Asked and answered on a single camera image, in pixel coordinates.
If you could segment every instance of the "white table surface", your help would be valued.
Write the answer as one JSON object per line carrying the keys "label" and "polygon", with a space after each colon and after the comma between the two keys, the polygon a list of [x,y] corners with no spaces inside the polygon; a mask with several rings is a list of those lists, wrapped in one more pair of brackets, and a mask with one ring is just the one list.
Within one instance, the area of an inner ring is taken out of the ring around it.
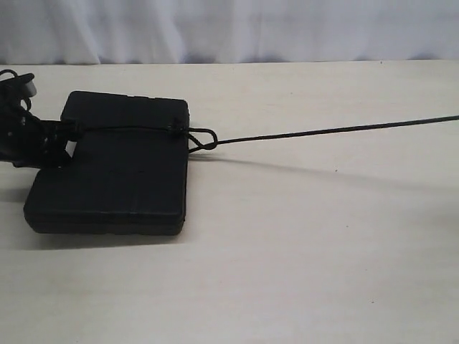
{"label": "white table surface", "polygon": [[[459,62],[15,66],[176,97],[220,138],[459,113]],[[174,239],[47,236],[0,165],[2,343],[459,343],[459,124],[237,143],[189,164]]]}

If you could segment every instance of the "black plastic case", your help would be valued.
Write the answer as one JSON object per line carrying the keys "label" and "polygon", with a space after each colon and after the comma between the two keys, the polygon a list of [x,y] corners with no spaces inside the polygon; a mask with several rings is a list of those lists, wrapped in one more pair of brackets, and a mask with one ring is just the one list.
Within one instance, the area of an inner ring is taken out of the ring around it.
{"label": "black plastic case", "polygon": [[[86,127],[189,127],[184,100],[73,92],[61,118]],[[24,205],[39,233],[175,235],[186,212],[188,139],[151,130],[86,133],[73,161],[42,169]]]}

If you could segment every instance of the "white fabric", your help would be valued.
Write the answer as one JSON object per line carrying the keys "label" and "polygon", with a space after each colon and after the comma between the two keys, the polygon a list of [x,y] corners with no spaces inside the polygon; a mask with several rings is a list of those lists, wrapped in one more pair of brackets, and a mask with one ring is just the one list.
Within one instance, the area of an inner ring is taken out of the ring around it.
{"label": "white fabric", "polygon": [[0,0],[0,62],[459,58],[456,0]]}

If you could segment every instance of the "black box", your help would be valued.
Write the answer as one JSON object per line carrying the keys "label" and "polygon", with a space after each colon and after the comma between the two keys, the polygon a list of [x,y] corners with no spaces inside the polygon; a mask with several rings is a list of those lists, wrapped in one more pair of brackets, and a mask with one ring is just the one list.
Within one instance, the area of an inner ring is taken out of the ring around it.
{"label": "black box", "polygon": [[[189,127],[184,100],[73,92],[62,120],[85,127]],[[70,165],[42,169],[24,205],[39,233],[175,235],[186,212],[188,138],[152,130],[89,132]]]}

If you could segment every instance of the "white backdrop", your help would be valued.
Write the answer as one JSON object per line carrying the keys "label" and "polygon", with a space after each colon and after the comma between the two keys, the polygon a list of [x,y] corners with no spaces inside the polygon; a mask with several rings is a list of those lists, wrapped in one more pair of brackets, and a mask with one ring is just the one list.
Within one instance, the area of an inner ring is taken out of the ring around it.
{"label": "white backdrop", "polygon": [[0,63],[457,58],[457,0],[0,0]]}

